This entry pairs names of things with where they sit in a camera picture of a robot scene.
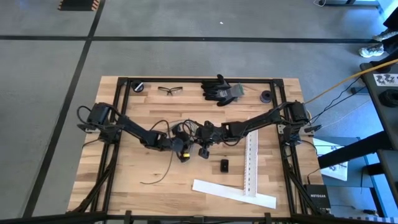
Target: gray carpet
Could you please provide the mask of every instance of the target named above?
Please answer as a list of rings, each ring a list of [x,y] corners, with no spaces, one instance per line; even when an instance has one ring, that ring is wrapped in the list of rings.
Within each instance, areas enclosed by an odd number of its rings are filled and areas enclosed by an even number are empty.
[[[95,15],[58,11],[59,1],[53,0],[1,3],[0,35],[87,35]],[[108,0],[96,35],[368,39],[383,29],[376,8],[321,8],[304,0]],[[63,213],[67,207],[85,138],[76,127],[75,110],[94,102],[102,75],[297,77],[309,100],[358,72],[359,64],[369,61],[357,54],[363,46],[93,42],[35,215]],[[21,215],[82,48],[83,42],[0,41],[0,112],[6,127],[0,134],[0,219]],[[312,115],[348,85],[309,104]],[[331,125],[319,135],[375,133],[380,125],[367,101],[368,96],[354,96],[325,113],[319,122]]]

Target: sneaker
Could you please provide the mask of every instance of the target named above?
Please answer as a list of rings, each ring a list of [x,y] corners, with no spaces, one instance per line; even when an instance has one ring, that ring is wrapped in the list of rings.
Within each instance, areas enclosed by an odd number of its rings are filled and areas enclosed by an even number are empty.
[[[362,57],[372,57],[372,56],[380,56],[384,53],[383,44],[377,44],[370,47],[363,47],[359,50],[359,54]]]
[[[393,37],[393,36],[395,36],[397,34],[398,34],[398,31],[386,29],[385,31],[381,32],[381,34],[374,35],[373,39],[377,40],[377,41],[382,41],[382,40],[388,39],[390,37]]]

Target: black floor line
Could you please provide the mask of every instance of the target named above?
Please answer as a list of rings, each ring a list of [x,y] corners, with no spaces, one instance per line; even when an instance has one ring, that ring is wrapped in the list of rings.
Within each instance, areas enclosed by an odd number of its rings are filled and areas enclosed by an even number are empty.
[[[0,40],[87,40],[87,37],[64,35],[0,35]]]
[[[30,193],[29,199],[27,201],[27,205],[25,207],[25,211],[22,217],[28,218],[33,215],[33,212],[35,210],[35,206],[37,203],[37,200],[39,199],[40,192],[42,190],[42,187],[44,185],[45,178],[47,176],[47,172],[49,171],[51,160],[53,158],[55,148],[57,146],[58,140],[60,138],[61,132],[63,125],[65,124],[65,120],[67,118],[68,110],[70,107],[70,104],[73,99],[73,95],[75,94],[75,90],[77,87],[77,84],[80,79],[81,71],[83,70],[88,51],[90,49],[90,45],[92,43],[92,38],[94,36],[95,30],[98,26],[98,22],[100,21],[101,13],[104,8],[105,0],[101,0],[97,12],[94,17],[94,21],[91,25],[91,29],[88,33],[88,37],[86,38],[85,45],[83,47],[83,50],[81,52],[79,61],[77,63],[75,73],[73,74],[72,80],[69,84],[69,88],[67,91],[67,94],[65,96],[65,99],[63,101],[63,105],[60,111],[60,114],[58,116],[57,123],[55,124],[54,131],[52,133],[51,139],[49,146],[47,148],[47,151],[44,155],[44,159],[42,162],[42,165],[40,166],[39,174],[37,175],[35,184],[33,186],[33,189]]]
[[[369,44],[372,39],[324,38],[268,38],[268,37],[121,37],[121,36],[56,36],[56,35],[0,35],[0,40],[88,40],[92,41],[164,41],[164,42],[254,42],[308,44]]]
[[[266,38],[266,37],[112,37],[95,36],[93,41],[165,41],[165,42],[259,42],[309,44],[369,44],[371,39]]]

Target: white l-shaped ruler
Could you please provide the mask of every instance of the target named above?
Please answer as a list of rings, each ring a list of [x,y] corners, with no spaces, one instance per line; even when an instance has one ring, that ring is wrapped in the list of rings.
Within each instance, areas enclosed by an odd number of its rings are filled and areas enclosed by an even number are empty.
[[[243,190],[196,179],[193,181],[192,190],[267,208],[276,208],[275,197],[257,194],[257,152],[258,131],[252,131],[246,137]]]

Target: black tape roll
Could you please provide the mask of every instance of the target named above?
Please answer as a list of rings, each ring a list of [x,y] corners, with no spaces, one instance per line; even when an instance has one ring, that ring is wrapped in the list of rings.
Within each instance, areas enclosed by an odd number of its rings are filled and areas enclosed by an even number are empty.
[[[379,95],[381,104],[388,107],[398,106],[398,90],[388,89]]]
[[[131,83],[131,88],[134,92],[140,93],[144,90],[144,83],[140,81],[133,81]]]
[[[269,102],[271,102],[271,100],[272,100],[272,93],[271,93],[271,91],[268,91],[268,90],[263,91],[263,92],[261,93],[261,95],[260,95],[260,100],[261,100],[261,102],[263,102],[263,103],[269,103]]]

